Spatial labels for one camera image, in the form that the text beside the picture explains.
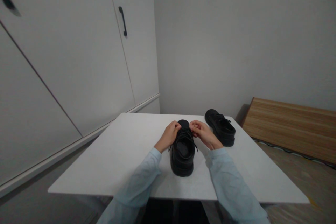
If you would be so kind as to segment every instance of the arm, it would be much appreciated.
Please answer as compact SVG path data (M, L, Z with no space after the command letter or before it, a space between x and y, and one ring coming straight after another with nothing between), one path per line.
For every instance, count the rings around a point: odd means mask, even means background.
M130 180L116 193L98 224L135 222L140 208L147 204L153 181L161 173L161 153L174 142L180 128L176 121L166 127L160 140L135 169Z
M266 211L244 182L233 160L208 126L192 121L190 129L210 149L207 163L219 203L238 223L269 223Z

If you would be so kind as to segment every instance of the cabinet door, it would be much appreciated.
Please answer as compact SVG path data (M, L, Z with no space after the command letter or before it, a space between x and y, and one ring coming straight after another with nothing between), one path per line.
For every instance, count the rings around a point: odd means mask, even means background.
M0 19L83 136L135 106L112 0L0 2Z
M0 184L81 135L0 25Z
M113 0L136 104L158 94L154 0ZM127 36L118 7L124 12Z

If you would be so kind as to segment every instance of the black shoe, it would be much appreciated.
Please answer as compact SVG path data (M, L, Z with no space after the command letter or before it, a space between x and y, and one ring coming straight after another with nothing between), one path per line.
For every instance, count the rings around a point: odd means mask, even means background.
M210 109L205 113L206 123L213 129L213 133L218 140L227 147L230 147L235 142L235 128L231 125L231 121L225 119L222 114L216 110Z
M182 128L177 132L174 143L170 146L170 165L177 176L187 177L194 170L195 147L189 122L180 120Z

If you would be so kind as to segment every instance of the light blue sleeve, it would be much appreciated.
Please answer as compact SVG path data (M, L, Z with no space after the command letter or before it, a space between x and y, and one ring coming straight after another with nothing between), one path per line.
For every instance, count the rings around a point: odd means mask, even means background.
M147 204L152 183L161 173L161 153L153 148L135 169L129 181L116 193L98 220L105 223L134 223L141 207Z
M244 182L225 148L211 150L206 162L219 203L237 223L269 223L266 211Z

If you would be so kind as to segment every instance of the wooden bed frame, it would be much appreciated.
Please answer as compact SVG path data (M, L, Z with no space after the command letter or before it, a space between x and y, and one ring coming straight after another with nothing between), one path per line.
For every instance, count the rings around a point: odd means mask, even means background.
M336 164L336 112L253 98L242 122L249 136Z

